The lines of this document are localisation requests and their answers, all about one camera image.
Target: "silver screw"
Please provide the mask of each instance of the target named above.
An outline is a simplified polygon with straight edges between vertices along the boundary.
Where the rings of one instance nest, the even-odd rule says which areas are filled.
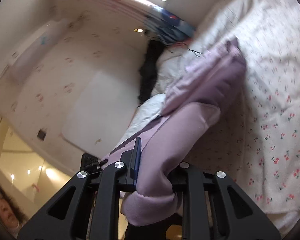
[[[79,179],[83,179],[83,178],[87,177],[87,173],[85,171],[79,171],[77,174],[77,177]]]
[[[217,177],[218,178],[222,178],[223,179],[225,176],[226,176],[226,174],[223,171],[218,171],[217,172]]]
[[[116,162],[116,163],[114,164],[114,166],[115,166],[116,168],[122,168],[122,167],[124,166],[124,162]]]
[[[187,168],[189,168],[190,165],[189,165],[189,163],[183,162],[183,163],[180,163],[179,166],[180,166],[180,168],[187,169]]]

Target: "purple fabric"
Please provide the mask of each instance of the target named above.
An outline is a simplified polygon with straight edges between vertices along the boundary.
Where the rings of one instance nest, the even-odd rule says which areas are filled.
[[[245,69],[236,39],[206,52],[173,83],[162,117],[150,122],[106,157],[107,165],[120,160],[124,151],[133,148],[135,138],[141,138],[136,191],[122,204],[122,213],[131,224],[152,224],[176,212],[178,199],[167,175],[232,103],[243,83]]]

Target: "black mechanical device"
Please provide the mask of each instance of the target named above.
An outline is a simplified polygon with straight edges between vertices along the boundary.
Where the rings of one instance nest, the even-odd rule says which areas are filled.
[[[85,153],[80,171],[24,225],[18,240],[85,240],[96,192],[89,240],[118,239],[119,192],[136,190],[140,156],[140,138],[133,150],[104,170],[103,163]],[[183,162],[169,180],[173,190],[183,195],[183,240],[281,239],[267,216],[224,172],[208,174]]]

